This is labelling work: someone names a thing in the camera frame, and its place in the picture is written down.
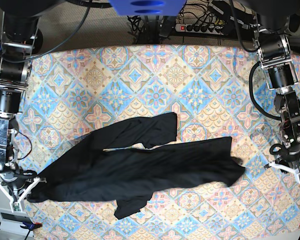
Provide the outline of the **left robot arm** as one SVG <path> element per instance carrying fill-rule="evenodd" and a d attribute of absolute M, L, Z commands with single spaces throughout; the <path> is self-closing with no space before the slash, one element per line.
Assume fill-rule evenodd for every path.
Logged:
<path fill-rule="evenodd" d="M 242 0 L 240 3 L 256 15 L 253 51 L 258 53 L 259 61 L 249 73 L 250 99 L 265 117 L 280 121 L 281 142 L 270 147 L 269 153 L 275 159 L 265 168 L 277 168 L 300 178 L 300 100 L 293 89 L 299 80 L 287 34 L 290 17 L 300 10 L 300 0 Z M 276 91 L 274 109 L 278 116 L 267 113 L 254 98 L 253 75 L 257 67 L 268 74 L 268 89 Z"/>

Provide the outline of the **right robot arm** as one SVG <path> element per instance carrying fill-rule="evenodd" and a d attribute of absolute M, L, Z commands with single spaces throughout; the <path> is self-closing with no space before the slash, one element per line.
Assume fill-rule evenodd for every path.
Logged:
<path fill-rule="evenodd" d="M 28 88 L 41 10 L 33 0 L 0 0 L 0 9 L 0 188 L 15 203 L 37 175 L 18 166 L 13 141 L 20 133 L 16 115 Z"/>

